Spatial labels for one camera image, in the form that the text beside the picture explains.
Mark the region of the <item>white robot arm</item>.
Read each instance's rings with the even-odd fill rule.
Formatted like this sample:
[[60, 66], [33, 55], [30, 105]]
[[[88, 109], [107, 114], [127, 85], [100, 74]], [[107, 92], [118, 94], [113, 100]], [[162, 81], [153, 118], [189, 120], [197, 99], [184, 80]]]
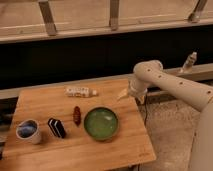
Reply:
[[159, 60], [137, 63], [117, 99], [144, 97], [150, 85], [167, 91], [200, 112], [188, 171], [213, 171], [213, 86], [167, 74]]

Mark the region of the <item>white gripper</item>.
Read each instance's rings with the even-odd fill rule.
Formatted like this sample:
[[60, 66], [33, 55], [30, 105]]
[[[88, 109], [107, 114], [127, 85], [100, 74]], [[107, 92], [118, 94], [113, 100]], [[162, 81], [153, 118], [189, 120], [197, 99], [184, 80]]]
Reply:
[[136, 98], [139, 102], [144, 102], [145, 101], [145, 96], [146, 96], [146, 90], [145, 89], [136, 89], [133, 86], [134, 81], [129, 80], [128, 81], [128, 87], [123, 89], [117, 96], [117, 100], [120, 101], [122, 99], [126, 99], [129, 97], [134, 97]]

